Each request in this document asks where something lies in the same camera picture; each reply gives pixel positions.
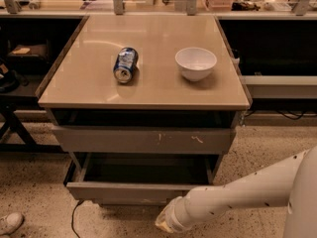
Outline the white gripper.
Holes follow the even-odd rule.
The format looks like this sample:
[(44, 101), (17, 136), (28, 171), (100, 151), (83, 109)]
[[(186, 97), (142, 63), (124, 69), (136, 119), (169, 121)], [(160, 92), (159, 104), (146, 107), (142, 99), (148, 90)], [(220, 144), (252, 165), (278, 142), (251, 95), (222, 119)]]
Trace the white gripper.
[(158, 215), (155, 226), (167, 233), (182, 233), (188, 231), (177, 219), (175, 207), (181, 202), (181, 197), (173, 199)]

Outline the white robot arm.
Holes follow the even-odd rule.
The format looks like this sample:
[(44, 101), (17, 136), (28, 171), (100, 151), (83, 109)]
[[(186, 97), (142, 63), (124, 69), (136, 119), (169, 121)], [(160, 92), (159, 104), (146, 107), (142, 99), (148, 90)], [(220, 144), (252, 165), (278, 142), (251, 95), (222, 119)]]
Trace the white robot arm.
[(317, 238), (317, 147), (224, 185), (195, 187), (163, 209), (156, 227), (182, 233), (228, 210), (282, 206), (283, 238)]

